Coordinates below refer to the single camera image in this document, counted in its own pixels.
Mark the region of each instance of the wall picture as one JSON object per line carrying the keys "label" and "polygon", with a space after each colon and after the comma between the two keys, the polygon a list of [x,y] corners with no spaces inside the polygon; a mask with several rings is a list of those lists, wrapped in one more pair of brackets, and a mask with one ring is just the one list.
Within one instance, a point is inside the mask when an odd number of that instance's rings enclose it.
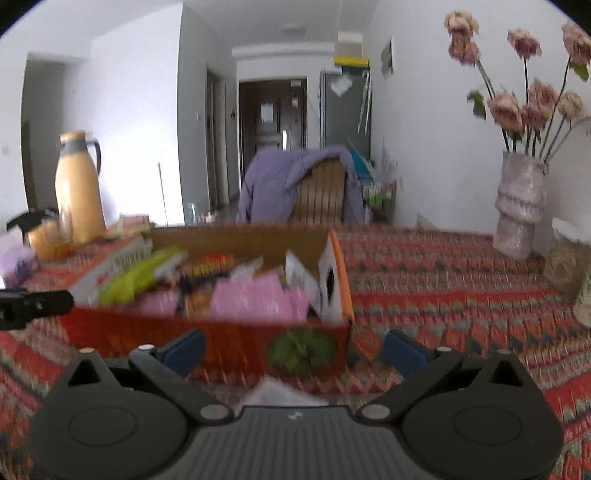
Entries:
{"label": "wall picture", "polygon": [[394,74],[394,38],[388,40],[382,50],[382,74],[388,78]]}

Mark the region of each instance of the gray thermos handle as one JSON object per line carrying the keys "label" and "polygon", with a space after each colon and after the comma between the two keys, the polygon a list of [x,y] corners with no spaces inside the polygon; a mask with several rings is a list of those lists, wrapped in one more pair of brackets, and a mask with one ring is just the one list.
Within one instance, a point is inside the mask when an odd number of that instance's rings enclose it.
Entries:
{"label": "gray thermos handle", "polygon": [[94,145],[95,146],[95,151],[96,151],[96,172],[98,175],[100,175],[100,165],[101,165],[101,159],[100,159],[100,145],[96,140],[90,140],[88,142],[86,142],[87,145]]}

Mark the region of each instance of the wooden chair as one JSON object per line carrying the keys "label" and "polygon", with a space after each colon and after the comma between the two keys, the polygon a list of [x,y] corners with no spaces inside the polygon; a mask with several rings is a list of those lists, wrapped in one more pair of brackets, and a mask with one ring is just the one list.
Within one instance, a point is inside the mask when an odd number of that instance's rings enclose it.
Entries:
{"label": "wooden chair", "polygon": [[290,222],[336,225],[343,221],[346,172],[338,158],[324,160],[297,186]]}

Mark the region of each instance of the pink flower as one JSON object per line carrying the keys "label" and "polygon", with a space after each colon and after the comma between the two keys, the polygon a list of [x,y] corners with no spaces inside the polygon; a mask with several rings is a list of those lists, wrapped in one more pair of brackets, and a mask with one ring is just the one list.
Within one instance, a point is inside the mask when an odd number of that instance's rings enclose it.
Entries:
{"label": "pink flower", "polygon": [[488,101],[488,108],[497,125],[503,130],[521,133],[524,130],[521,108],[514,93],[502,90]]}
{"label": "pink flower", "polygon": [[464,10],[454,10],[445,16],[443,25],[450,35],[459,33],[464,37],[472,38],[474,34],[478,35],[478,22],[472,14]]}
{"label": "pink flower", "polygon": [[558,102],[558,111],[566,117],[567,120],[574,120],[583,110],[583,101],[581,97],[574,92],[566,92]]}
{"label": "pink flower", "polygon": [[521,59],[529,60],[531,57],[542,55],[540,42],[538,42],[527,30],[522,30],[520,28],[517,30],[509,30],[507,33],[507,40]]}
{"label": "pink flower", "polygon": [[562,27],[566,51],[575,63],[587,65],[591,62],[591,38],[576,24],[567,23]]}
{"label": "pink flower", "polygon": [[480,60],[478,46],[469,38],[457,34],[452,37],[449,54],[451,58],[459,61],[462,65],[474,66]]}
{"label": "pink flower", "polygon": [[556,102],[558,102],[558,93],[552,85],[546,85],[539,79],[535,79],[534,84],[530,87],[530,102],[551,115]]}
{"label": "pink flower", "polygon": [[540,108],[537,103],[529,102],[521,107],[523,123],[534,130],[542,130],[550,120],[550,116],[551,111]]}

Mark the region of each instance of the pink package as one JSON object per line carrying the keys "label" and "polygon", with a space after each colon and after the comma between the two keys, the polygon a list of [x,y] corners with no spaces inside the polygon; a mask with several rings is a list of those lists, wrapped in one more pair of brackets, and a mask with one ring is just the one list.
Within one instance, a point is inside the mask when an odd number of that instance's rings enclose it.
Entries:
{"label": "pink package", "polygon": [[212,318],[261,323],[305,323],[310,296],[299,289],[284,291],[275,272],[256,278],[219,281],[210,305]]}
{"label": "pink package", "polygon": [[177,312],[179,297],[178,290],[148,292],[139,295],[135,302],[122,309],[144,315],[172,317]]}

